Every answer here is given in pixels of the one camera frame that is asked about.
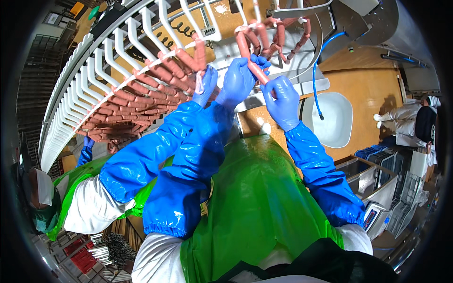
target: black t-shirt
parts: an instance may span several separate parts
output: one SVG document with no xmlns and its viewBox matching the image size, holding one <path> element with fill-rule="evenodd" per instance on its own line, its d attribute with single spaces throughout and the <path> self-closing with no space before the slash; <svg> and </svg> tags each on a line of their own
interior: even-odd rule
<svg viewBox="0 0 453 283">
<path fill-rule="evenodd" d="M 424 142 L 434 144 L 434 130 L 437 114 L 429 106 L 423 106 L 415 120 L 415 136 Z"/>
</svg>

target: white plastic bin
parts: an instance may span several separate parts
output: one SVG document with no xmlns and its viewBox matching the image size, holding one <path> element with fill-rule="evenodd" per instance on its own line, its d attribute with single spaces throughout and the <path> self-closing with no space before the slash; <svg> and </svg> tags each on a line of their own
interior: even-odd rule
<svg viewBox="0 0 453 283">
<path fill-rule="evenodd" d="M 349 143 L 352 131 L 352 105 L 338 92 L 318 94 L 318 103 L 324 120 L 318 115 L 314 96 L 304 102 L 302 122 L 328 147 L 339 149 Z"/>
</svg>

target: sausage hanging rack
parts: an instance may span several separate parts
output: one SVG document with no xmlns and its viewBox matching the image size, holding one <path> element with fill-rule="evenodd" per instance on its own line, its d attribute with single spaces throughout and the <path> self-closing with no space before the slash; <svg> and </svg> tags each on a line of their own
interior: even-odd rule
<svg viewBox="0 0 453 283">
<path fill-rule="evenodd" d="M 74 50 L 72 56 L 70 56 L 69 60 L 66 62 L 46 109 L 39 140 L 39 154 L 42 170 L 48 172 L 69 140 L 80 130 L 81 126 L 101 107 L 102 104 L 110 102 L 110 98 L 115 96 L 116 92 L 122 90 L 128 83 L 137 79 L 136 76 L 144 74 L 149 71 L 150 68 L 161 64 L 163 60 L 176 55 L 176 50 L 168 51 L 167 47 L 154 35 L 153 30 L 163 26 L 175 42 L 177 49 L 185 50 L 194 47 L 196 44 L 195 41 L 183 46 L 170 25 L 172 20 L 184 14 L 187 16 L 199 39 L 203 41 L 220 41 L 222 36 L 210 7 L 210 4 L 218 1 L 219 0 L 202 0 L 202 3 L 189 7 L 186 0 L 179 0 L 183 11 L 171 17 L 168 16 L 168 8 L 170 8 L 170 5 L 166 0 L 142 0 L 139 3 L 131 4 L 131 7 L 128 7 L 126 4 L 128 10 L 115 21 L 108 30 L 103 32 L 99 38 L 93 39 L 93 35 L 90 33 L 85 35 L 83 40 Z M 247 25 L 240 2 L 238 0 L 235 2 L 241 14 L 241 18 L 244 21 L 244 25 Z M 156 15 L 150 8 L 152 6 L 154 8 L 154 5 L 156 4 L 160 22 L 152 26 L 151 20 Z M 254 8 L 257 15 L 257 22 L 259 23 L 261 22 L 261 18 L 257 1 L 254 1 L 254 4 L 256 4 Z M 210 21 L 215 29 L 215 32 L 209 35 L 204 35 L 202 33 L 195 22 L 195 19 L 190 14 L 190 11 L 202 7 L 206 7 Z M 136 16 L 137 12 L 141 15 L 141 19 Z M 140 35 L 137 34 L 137 28 L 139 27 L 144 31 L 144 33 Z M 157 58 L 140 43 L 140 39 L 144 36 L 150 38 L 162 52 L 163 56 Z M 130 43 L 125 44 L 125 37 L 129 39 Z M 131 46 L 135 46 L 152 63 L 144 68 L 138 64 L 135 59 L 125 52 L 125 50 L 129 49 Z M 121 65 L 116 63 L 113 48 L 115 49 L 116 54 L 137 70 L 137 72 L 131 74 Z M 118 82 L 106 73 L 105 70 L 108 66 L 117 70 L 126 79 L 121 83 Z M 97 80 L 96 77 L 103 78 L 107 83 L 112 85 L 112 89 L 102 81 Z M 163 86 L 167 85 L 159 79 L 154 79 Z M 97 91 L 92 90 L 89 88 L 90 85 L 94 85 L 101 89 L 106 95 L 103 96 Z"/>
</svg>

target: gloved hand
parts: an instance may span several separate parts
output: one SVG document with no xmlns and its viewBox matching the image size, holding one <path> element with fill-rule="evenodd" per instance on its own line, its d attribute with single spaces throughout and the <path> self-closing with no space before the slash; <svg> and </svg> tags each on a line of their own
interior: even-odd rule
<svg viewBox="0 0 453 283">
<path fill-rule="evenodd" d="M 93 145 L 94 145 L 94 140 L 92 140 L 90 137 L 85 136 L 85 138 L 83 138 L 83 146 L 93 148 Z"/>
<path fill-rule="evenodd" d="M 287 77 L 280 76 L 260 86 L 263 91 L 266 108 L 275 122 L 287 132 L 299 125 L 299 94 Z M 277 100 L 272 98 L 271 91 L 275 90 Z"/>
<path fill-rule="evenodd" d="M 201 82 L 202 92 L 197 93 L 198 90 L 195 90 L 195 93 L 193 94 L 192 97 L 192 101 L 196 102 L 198 105 L 204 108 L 209 97 L 214 91 L 214 88 L 217 85 L 217 77 L 218 77 L 217 70 L 214 67 L 208 65 L 206 68 L 206 73 L 204 74 L 204 77 Z"/>
<path fill-rule="evenodd" d="M 270 62 L 262 56 L 250 55 L 250 60 L 255 62 L 261 69 L 270 67 Z M 253 86 L 256 84 L 256 77 L 247 67 L 246 57 L 236 58 L 228 67 L 223 81 L 223 88 L 216 98 L 218 104 L 233 111 L 235 107 L 247 98 Z"/>
</svg>

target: blue sleeve cover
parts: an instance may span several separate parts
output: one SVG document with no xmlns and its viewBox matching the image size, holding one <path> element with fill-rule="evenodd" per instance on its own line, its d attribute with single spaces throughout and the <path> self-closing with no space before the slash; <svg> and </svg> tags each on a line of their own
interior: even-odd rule
<svg viewBox="0 0 453 283">
<path fill-rule="evenodd" d="M 304 175 L 304 183 L 334 227 L 358 224 L 363 227 L 365 207 L 346 182 L 346 175 L 336 171 L 333 159 L 313 132 L 302 121 L 285 132 L 289 153 Z"/>
<path fill-rule="evenodd" d="M 79 161 L 77 162 L 76 168 L 79 166 L 82 166 L 83 164 L 86 164 L 92 160 L 93 160 L 93 152 L 91 150 L 91 147 L 84 146 L 82 148 L 82 151 L 80 152 L 80 157 L 79 157 Z"/>
<path fill-rule="evenodd" d="M 159 172 L 143 209 L 145 233 L 159 232 L 187 239 L 201 219 L 211 177 L 225 159 L 223 147 L 234 113 L 213 102 L 196 119 L 193 132 L 179 147 L 173 165 Z"/>
<path fill-rule="evenodd" d="M 157 131 L 113 155 L 99 174 L 110 195 L 121 203 L 131 201 L 142 187 L 157 176 L 159 164 L 181 145 L 201 110 L 202 107 L 192 101 L 180 104 Z"/>
</svg>

